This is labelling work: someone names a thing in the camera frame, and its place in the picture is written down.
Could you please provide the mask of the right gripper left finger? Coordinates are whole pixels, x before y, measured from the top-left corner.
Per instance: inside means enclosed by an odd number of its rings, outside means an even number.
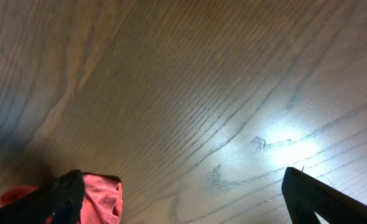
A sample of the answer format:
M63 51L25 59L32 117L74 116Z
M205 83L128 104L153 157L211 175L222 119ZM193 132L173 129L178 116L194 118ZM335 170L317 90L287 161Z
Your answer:
M22 199L0 208L0 223L74 224L85 194L83 173L72 170Z

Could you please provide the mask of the red printed t-shirt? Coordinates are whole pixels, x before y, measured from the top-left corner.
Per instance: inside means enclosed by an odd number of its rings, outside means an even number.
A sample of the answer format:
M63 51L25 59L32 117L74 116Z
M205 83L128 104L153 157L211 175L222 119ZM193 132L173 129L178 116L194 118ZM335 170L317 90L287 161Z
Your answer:
M123 212L122 183L117 177L85 172L85 195L78 224L121 222Z

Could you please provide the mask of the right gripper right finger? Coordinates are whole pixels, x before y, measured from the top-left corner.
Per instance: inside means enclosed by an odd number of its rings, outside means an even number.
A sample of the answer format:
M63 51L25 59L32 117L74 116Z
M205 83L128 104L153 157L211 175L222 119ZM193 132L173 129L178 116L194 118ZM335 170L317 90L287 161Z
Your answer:
M288 167L282 194L292 223L367 223L367 205L331 188L323 182Z

